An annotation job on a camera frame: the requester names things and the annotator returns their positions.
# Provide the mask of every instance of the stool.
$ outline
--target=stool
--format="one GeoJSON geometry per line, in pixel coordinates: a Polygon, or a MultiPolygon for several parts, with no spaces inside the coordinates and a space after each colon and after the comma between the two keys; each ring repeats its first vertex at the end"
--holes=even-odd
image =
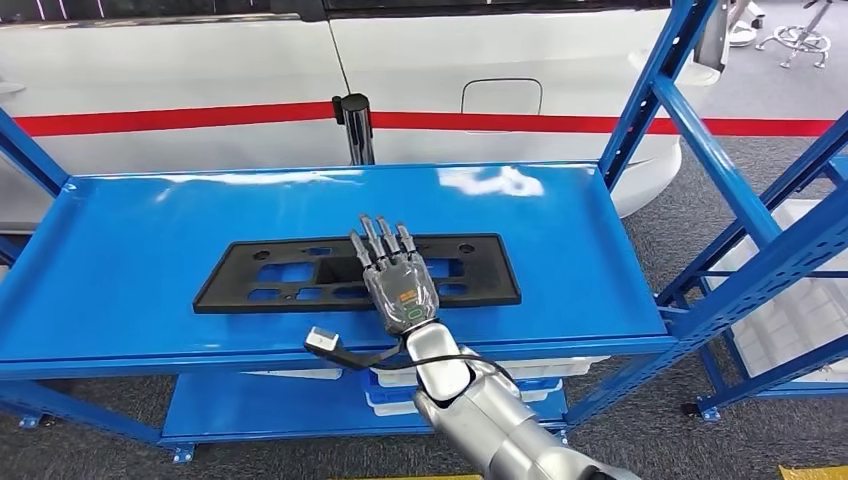
{"type": "MultiPolygon", "coordinates": [[[[819,0],[812,0],[804,5],[804,8],[810,8],[818,2],[819,0]]],[[[760,51],[765,50],[765,44],[775,40],[784,47],[792,50],[789,58],[780,63],[781,67],[790,68],[792,59],[798,55],[798,52],[801,52],[821,55],[821,60],[816,62],[815,66],[817,68],[824,68],[827,64],[827,51],[830,50],[830,39],[815,31],[815,28],[822,17],[824,17],[824,14],[827,13],[832,3],[833,0],[824,0],[824,3],[819,7],[819,11],[816,12],[816,15],[806,27],[800,25],[777,27],[770,37],[760,42],[754,48],[760,51]]]]}

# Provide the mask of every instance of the blue shelf rack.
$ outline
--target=blue shelf rack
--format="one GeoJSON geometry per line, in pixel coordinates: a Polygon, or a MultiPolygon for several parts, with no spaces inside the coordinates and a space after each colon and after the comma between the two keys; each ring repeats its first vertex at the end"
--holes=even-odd
{"type": "MultiPolygon", "coordinates": [[[[844,123],[845,117],[840,119],[838,122],[844,123]]],[[[822,137],[822,139],[819,139],[819,142],[822,142],[824,144],[826,142],[826,139],[823,139],[824,137],[822,137]]],[[[795,169],[795,167],[796,165],[791,166],[788,172],[795,169]]],[[[820,164],[813,171],[818,171],[818,175],[828,178],[835,187],[839,187],[840,185],[848,181],[848,156],[834,156],[826,163],[820,164]]],[[[808,183],[809,181],[801,183],[798,189],[804,188],[808,183]]],[[[720,258],[722,255],[727,253],[732,247],[733,245],[730,244],[722,246],[721,248],[716,250],[716,253],[712,256],[712,258],[720,258]]],[[[690,269],[697,270],[697,275],[689,277],[688,280],[684,282],[684,284],[691,285],[693,284],[693,282],[696,282],[694,284],[697,285],[697,288],[698,290],[700,290],[701,294],[704,296],[709,295],[711,293],[711,289],[707,285],[705,278],[708,275],[716,275],[715,271],[707,272],[711,266],[711,263],[704,263],[700,265],[697,263],[693,263],[692,265],[690,265],[690,269]]],[[[723,275],[732,274],[732,272],[720,273],[723,275]]],[[[811,272],[807,275],[807,277],[834,279],[848,278],[848,272],[811,272]]],[[[686,302],[685,298],[680,295],[679,291],[673,294],[673,298],[675,304],[681,305],[684,308],[689,308],[688,303],[686,302]]],[[[722,331],[720,341],[724,343],[725,348],[727,349],[727,352],[730,355],[730,358],[733,360],[733,367],[735,368],[736,373],[739,375],[739,377],[741,377],[741,381],[736,385],[728,386],[725,380],[725,375],[723,375],[721,369],[718,367],[718,364],[709,347],[703,346],[698,350],[698,355],[700,356],[704,364],[704,369],[707,372],[707,377],[709,378],[710,383],[712,384],[713,389],[715,390],[714,395],[698,397],[696,399],[696,403],[694,404],[696,408],[692,409],[693,412],[697,411],[705,420],[718,420],[721,418],[720,413],[718,411],[719,407],[726,406],[736,401],[754,396],[760,398],[799,398],[848,395],[848,382],[793,382],[793,380],[798,379],[814,370],[817,370],[822,366],[845,358],[846,353],[848,353],[848,336],[846,335],[834,339],[833,341],[825,345],[822,345],[814,350],[811,350],[803,355],[792,359],[791,361],[781,364],[769,371],[760,373],[759,375],[756,375],[754,377],[752,377],[748,373],[747,367],[745,366],[745,362],[742,360],[742,355],[739,353],[739,349],[737,348],[736,342],[734,341],[733,330],[726,329],[722,331]]]]}
{"type": "MultiPolygon", "coordinates": [[[[198,443],[428,431],[416,415],[373,415],[348,372],[335,381],[241,373],[326,368],[302,349],[313,325],[338,332],[351,349],[382,350],[391,339],[374,312],[191,311],[230,242],[335,236],[365,211],[403,220],[416,234],[501,235],[523,302],[445,309],[442,319],[460,343],[494,360],[634,355],[571,405],[549,395],[536,406],[551,430],[580,425],[814,272],[848,241],[844,182],[785,231],[769,214],[819,174],[844,172],[831,160],[848,139],[848,114],[758,198],[675,87],[716,5],[673,3],[596,161],[70,176],[0,113],[0,149],[56,197],[26,248],[0,243],[14,261],[0,285],[0,408],[20,415],[24,426],[52,415],[161,447],[177,462],[191,460],[198,443]],[[661,105],[737,220],[655,298],[610,191],[661,105]],[[491,181],[496,177],[501,181],[491,181]],[[685,305],[699,272],[745,233],[760,253],[685,305]],[[36,382],[152,374],[179,377],[161,428],[36,382]]],[[[839,342],[815,363],[844,356],[845,339],[839,342]]],[[[772,386],[730,387],[702,406],[722,406],[763,385],[772,386]]]]}

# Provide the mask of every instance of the shelf top surface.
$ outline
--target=shelf top surface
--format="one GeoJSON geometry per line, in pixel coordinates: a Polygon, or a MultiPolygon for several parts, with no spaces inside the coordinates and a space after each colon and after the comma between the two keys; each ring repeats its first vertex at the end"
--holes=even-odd
{"type": "Polygon", "coordinates": [[[413,235],[501,235],[522,304],[443,309],[461,343],[666,334],[593,164],[90,176],[68,182],[0,285],[0,372],[23,360],[301,354],[313,325],[348,348],[389,346],[374,311],[192,311],[231,242],[341,236],[363,212],[413,235]]]}

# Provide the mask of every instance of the robotic arm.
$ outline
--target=robotic arm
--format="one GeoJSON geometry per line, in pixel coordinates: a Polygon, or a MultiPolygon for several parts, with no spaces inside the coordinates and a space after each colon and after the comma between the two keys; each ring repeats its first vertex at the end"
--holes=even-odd
{"type": "MultiPolygon", "coordinates": [[[[415,406],[487,480],[624,480],[632,473],[598,463],[572,450],[536,421],[509,374],[468,348],[460,348],[438,320],[439,297],[406,227],[400,243],[382,217],[378,236],[360,217],[369,251],[353,230],[351,242],[365,268],[364,279],[386,332],[406,346],[417,369],[415,406]]],[[[346,366],[363,368],[396,353],[373,357],[346,352],[337,335],[313,328],[305,346],[346,366]]]]}

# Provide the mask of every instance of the red stripe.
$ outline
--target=red stripe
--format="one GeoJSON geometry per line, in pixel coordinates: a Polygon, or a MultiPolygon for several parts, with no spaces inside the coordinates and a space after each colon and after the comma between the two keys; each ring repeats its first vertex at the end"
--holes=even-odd
{"type": "MultiPolygon", "coordinates": [[[[220,127],[258,123],[296,122],[333,118],[330,102],[245,105],[230,107],[147,110],[140,112],[81,113],[17,117],[30,135],[87,135],[143,132],[181,128],[220,127]]],[[[502,115],[436,112],[373,112],[375,128],[409,130],[462,130],[492,132],[609,133],[617,117],[564,115],[502,115]]],[[[815,137],[833,120],[707,118],[707,127],[721,136],[815,137]]],[[[668,118],[654,120],[648,133],[674,135],[668,118]]]]}
{"type": "Polygon", "coordinates": [[[140,112],[75,113],[17,117],[15,121],[33,137],[49,137],[296,122],[326,118],[333,118],[333,105],[330,102],[180,108],[140,112]]]}

